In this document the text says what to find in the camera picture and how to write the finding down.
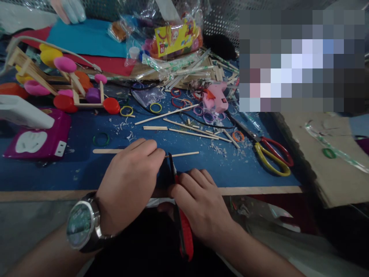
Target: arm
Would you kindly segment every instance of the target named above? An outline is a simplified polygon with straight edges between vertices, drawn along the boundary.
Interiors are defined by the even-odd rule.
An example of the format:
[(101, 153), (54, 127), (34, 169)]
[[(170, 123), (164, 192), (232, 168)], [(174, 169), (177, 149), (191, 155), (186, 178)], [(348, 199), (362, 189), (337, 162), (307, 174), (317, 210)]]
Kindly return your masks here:
[[(142, 138), (114, 156), (96, 193), (103, 234), (122, 231), (143, 211), (153, 194), (164, 156), (164, 150), (157, 148), (154, 140)], [(97, 252), (83, 254), (73, 250), (63, 225), (6, 276), (75, 276)]]
[(304, 276), (233, 221), (206, 170), (193, 169), (188, 174), (183, 173), (179, 183), (170, 187), (169, 194), (186, 214), (193, 233), (244, 276)]

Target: red bottle cap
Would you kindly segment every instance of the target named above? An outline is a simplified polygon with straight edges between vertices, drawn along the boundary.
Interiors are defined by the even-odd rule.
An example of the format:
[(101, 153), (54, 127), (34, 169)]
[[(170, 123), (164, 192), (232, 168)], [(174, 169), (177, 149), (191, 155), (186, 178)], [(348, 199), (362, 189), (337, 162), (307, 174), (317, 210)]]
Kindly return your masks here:
[(66, 95), (57, 95), (54, 98), (54, 106), (67, 113), (75, 113), (78, 108), (74, 106), (73, 99)]
[(30, 96), (24, 88), (17, 83), (4, 83), (0, 85), (0, 94), (17, 95), (23, 99)]
[(106, 98), (103, 102), (105, 110), (110, 114), (117, 114), (120, 111), (120, 106), (115, 98)]

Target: scissors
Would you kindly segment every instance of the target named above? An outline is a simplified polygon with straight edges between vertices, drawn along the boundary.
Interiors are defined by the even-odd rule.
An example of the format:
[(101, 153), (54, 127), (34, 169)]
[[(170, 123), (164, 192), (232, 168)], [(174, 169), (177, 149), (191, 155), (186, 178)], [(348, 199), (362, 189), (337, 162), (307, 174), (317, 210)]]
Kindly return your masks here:
[[(256, 134), (254, 134), (253, 132), (251, 132), (244, 124), (242, 124), (241, 122), (239, 122), (237, 119), (235, 119), (234, 117), (232, 117), (229, 113), (228, 116), (231, 117), (234, 122), (240, 126), (246, 133), (247, 135), (253, 139), (255, 141), (255, 150), (258, 153), (261, 161), (263, 162), (263, 164), (265, 164), (265, 166), (273, 173), (279, 175), (279, 176), (289, 176), (291, 174), (291, 170), (289, 169), (289, 167), (293, 166), (293, 160), (291, 155), (288, 153), (288, 151), (278, 142), (276, 142), (275, 140), (272, 140), (270, 138), (266, 138), (266, 137), (259, 137)], [(268, 148), (268, 150), (266, 150), (261, 143), (264, 143), (264, 145)], [(271, 144), (274, 144), (287, 158), (287, 161), (285, 161), (279, 154), (278, 152), (272, 147)], [(265, 158), (264, 154), (266, 154), (269, 158), (271, 158), (273, 161), (275, 161), (276, 164), (278, 164), (280, 166), (280, 168), (282, 169), (282, 172), (276, 170), (269, 162), (268, 160)]]
[[(169, 161), (170, 161), (170, 170), (172, 173), (172, 183), (178, 184), (178, 175), (176, 167), (173, 163), (173, 157), (172, 154), (168, 153), (169, 155)], [(182, 212), (182, 210), (178, 207), (176, 204), (174, 208), (174, 223), (177, 227), (177, 229), (180, 232), (180, 252), (182, 257), (190, 262), (193, 257), (193, 242), (192, 242), (192, 231), (191, 226), (189, 224), (189, 221), (186, 217), (186, 215)]]

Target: green rubber band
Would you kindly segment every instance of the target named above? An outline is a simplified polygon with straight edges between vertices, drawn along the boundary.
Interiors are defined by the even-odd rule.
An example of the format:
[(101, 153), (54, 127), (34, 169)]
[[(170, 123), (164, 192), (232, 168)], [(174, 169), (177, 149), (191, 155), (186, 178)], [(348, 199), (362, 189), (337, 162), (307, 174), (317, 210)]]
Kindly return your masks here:
[[(106, 135), (106, 142), (104, 144), (97, 144), (95, 139), (96, 139), (96, 136), (100, 135), (100, 134), (103, 134), (103, 135)], [(98, 133), (97, 135), (94, 135), (93, 138), (92, 138), (92, 143), (94, 144), (94, 146), (98, 146), (98, 147), (103, 147), (103, 146), (107, 146), (110, 142), (110, 137), (107, 133), (104, 133), (104, 132), (101, 132), (101, 133)]]
[(322, 151), (324, 156), (326, 156), (327, 158), (335, 159), (337, 157), (336, 154), (332, 151), (332, 149), (323, 148)]

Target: watch face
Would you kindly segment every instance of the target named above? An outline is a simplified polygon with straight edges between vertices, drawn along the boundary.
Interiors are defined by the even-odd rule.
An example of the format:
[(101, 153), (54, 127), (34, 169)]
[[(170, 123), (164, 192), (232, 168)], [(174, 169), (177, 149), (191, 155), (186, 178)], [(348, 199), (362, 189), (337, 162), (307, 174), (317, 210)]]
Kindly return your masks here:
[(80, 203), (70, 212), (66, 227), (66, 236), (73, 248), (81, 249), (90, 239), (93, 229), (89, 203)]

